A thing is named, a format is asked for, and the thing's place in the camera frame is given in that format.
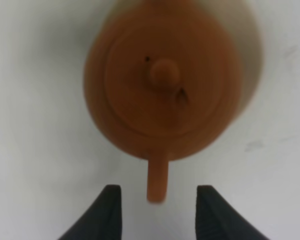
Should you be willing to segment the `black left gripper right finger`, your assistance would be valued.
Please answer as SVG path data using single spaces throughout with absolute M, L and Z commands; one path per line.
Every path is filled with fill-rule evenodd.
M 196 190 L 195 235 L 197 240 L 266 240 L 211 185 Z

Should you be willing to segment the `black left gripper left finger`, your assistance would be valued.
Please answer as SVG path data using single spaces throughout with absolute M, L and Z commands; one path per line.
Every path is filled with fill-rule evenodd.
M 61 240 L 120 240 L 122 190 L 106 185 L 87 211 L 60 237 Z

